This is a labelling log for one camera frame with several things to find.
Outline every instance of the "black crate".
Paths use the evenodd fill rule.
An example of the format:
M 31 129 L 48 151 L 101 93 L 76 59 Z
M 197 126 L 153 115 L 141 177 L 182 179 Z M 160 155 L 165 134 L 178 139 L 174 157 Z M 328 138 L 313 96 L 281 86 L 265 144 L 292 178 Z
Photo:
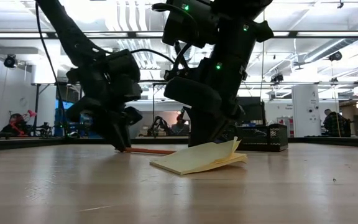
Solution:
M 288 149 L 287 126 L 236 127 L 236 136 L 241 139 L 237 150 L 280 152 Z

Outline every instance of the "wooden table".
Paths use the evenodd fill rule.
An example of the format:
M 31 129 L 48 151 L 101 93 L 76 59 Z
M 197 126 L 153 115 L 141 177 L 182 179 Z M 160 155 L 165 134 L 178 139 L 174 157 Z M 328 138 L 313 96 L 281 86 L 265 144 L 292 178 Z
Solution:
M 111 146 L 0 151 L 0 223 L 358 224 L 358 148 L 291 144 L 248 156 L 179 177 L 150 166 L 157 156 Z

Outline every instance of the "white wall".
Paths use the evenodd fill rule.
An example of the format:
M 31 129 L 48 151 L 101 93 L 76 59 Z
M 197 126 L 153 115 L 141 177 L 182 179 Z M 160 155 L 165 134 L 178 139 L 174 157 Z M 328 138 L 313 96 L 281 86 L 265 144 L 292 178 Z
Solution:
M 319 113 L 321 122 L 324 121 L 326 115 L 324 110 L 330 109 L 332 111 L 339 111 L 339 103 L 332 100 L 319 101 Z M 265 101 L 265 111 L 267 122 L 277 122 L 277 118 L 283 116 L 293 116 L 293 103 L 292 100 L 273 100 Z
M 35 109 L 35 86 L 31 86 L 31 79 L 31 73 L 8 69 L 0 61 L 0 130 L 9 121 L 9 111 L 24 114 Z
M 39 95 L 37 126 L 41 126 L 44 122 L 48 122 L 50 126 L 55 123 L 55 100 L 56 86 L 48 86 Z
M 317 85 L 292 87 L 293 126 L 296 138 L 321 135 Z

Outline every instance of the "cable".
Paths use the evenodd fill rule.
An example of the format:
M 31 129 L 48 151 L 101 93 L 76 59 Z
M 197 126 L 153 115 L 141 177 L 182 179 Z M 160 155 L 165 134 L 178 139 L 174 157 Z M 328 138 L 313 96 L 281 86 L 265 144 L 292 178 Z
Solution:
M 179 54 L 179 52 L 181 51 L 179 40 L 175 41 L 175 44 L 174 44 L 173 48 L 175 49 L 175 52 L 177 54 Z M 185 68 L 185 70 L 190 69 L 189 65 L 187 64 L 187 61 L 185 60 L 185 58 L 180 58 L 180 63 Z
M 198 33 L 198 25 L 196 20 L 193 18 L 193 16 L 191 16 L 189 13 L 187 13 L 186 11 L 182 10 L 179 7 L 176 6 L 172 6 L 170 4 L 165 4 L 165 3 L 156 3 L 152 5 L 152 10 L 153 11 L 157 11 L 157 12 L 164 12 L 164 11 L 170 11 L 170 12 L 174 12 L 177 13 L 181 16 L 183 16 L 185 19 L 188 19 L 188 21 L 190 22 L 190 29 L 193 31 L 193 40 L 197 40 L 199 33 Z M 193 42 L 188 42 L 183 48 L 182 50 L 179 52 L 175 63 L 173 64 L 173 69 L 172 70 L 178 70 L 179 67 L 179 63 L 180 63 L 180 59 L 184 56 L 185 52 L 193 45 Z
M 170 59 L 168 56 L 166 56 L 166 55 L 164 55 L 163 53 L 160 53 L 160 52 L 158 52 L 158 51 L 156 51 L 156 50 L 152 50 L 152 49 L 137 49 L 137 50 L 131 51 L 131 53 L 134 54 L 134 53 L 143 52 L 143 51 L 152 52 L 153 54 L 157 54 L 157 55 L 159 55 L 159 56 L 161 56 L 161 57 L 167 59 L 167 60 L 170 61 L 172 64 L 175 64 L 175 62 L 174 62 L 172 59 Z
M 244 81 L 244 85 L 246 86 L 247 90 L 248 90 L 248 93 L 249 93 L 249 96 L 252 97 L 252 94 L 251 94 L 251 91 L 249 90 L 247 84 L 246 84 L 246 81 Z
M 6 81 L 7 81 L 7 73 L 8 73 L 8 71 L 9 71 L 9 69 L 6 68 L 4 88 L 2 89 L 2 96 L 1 96 L 2 105 L 5 105 L 5 103 L 4 103 L 4 95 L 5 95 L 5 89 L 6 89 Z
M 59 83 L 58 83 L 57 76 L 56 76 L 56 73 L 55 73 L 55 69 L 53 68 L 52 59 L 50 58 L 50 55 L 48 53 L 47 45 L 45 44 L 45 40 L 44 40 L 44 37 L 42 35 L 39 5 L 38 5 L 37 1 L 35 2 L 35 16 L 37 17 L 37 27 L 38 27 L 38 33 L 40 34 L 41 43 L 42 43 L 42 46 L 44 47 L 45 54 L 46 54 L 46 56 L 48 58 L 50 68 L 52 69 L 53 77 L 55 78 L 55 81 L 56 81 L 56 90 L 57 90 L 57 94 L 58 94 L 58 98 L 59 98 L 59 104 L 62 107 L 63 122 L 67 123 L 66 111 L 65 111 L 64 105 L 63 105 L 62 93 L 60 93 L 60 87 L 59 87 Z M 67 125 L 65 125 L 63 131 L 64 131 L 65 137 L 67 137 Z
M 262 76 L 260 78 L 260 99 L 262 100 L 262 84 L 264 82 L 264 66 L 265 66 L 265 42 L 262 43 Z
M 334 86 L 334 97 L 335 97 L 335 107 L 339 109 L 339 106 L 337 104 L 337 100 L 336 100 L 336 89 L 335 89 L 335 86 Z M 338 134 L 339 134 L 339 137 L 341 138 L 341 129 L 339 128 L 339 118 L 338 118 L 338 112 L 335 113 L 336 114 L 336 124 L 338 126 Z
M 331 73 L 332 73 L 332 76 L 334 76 L 333 61 L 331 61 Z M 333 88 L 334 88 L 335 108 L 338 108 L 338 109 L 339 109 L 339 106 L 338 106 L 338 104 L 337 104 L 337 99 L 336 99 L 336 89 L 335 89 L 335 86 L 333 86 Z M 337 124 L 337 127 L 338 127 L 338 134 L 339 134 L 339 137 L 341 138 L 341 129 L 339 128 L 338 112 L 335 112 L 335 114 L 336 114 L 336 124 Z

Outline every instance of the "yellow paper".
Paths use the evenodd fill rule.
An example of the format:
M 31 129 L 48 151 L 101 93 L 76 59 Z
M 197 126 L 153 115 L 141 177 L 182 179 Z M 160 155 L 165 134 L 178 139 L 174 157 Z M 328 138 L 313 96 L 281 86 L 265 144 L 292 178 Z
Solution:
M 240 141 L 213 142 L 189 147 L 150 162 L 151 165 L 179 175 L 202 172 L 233 162 L 246 162 L 247 155 L 234 153 Z

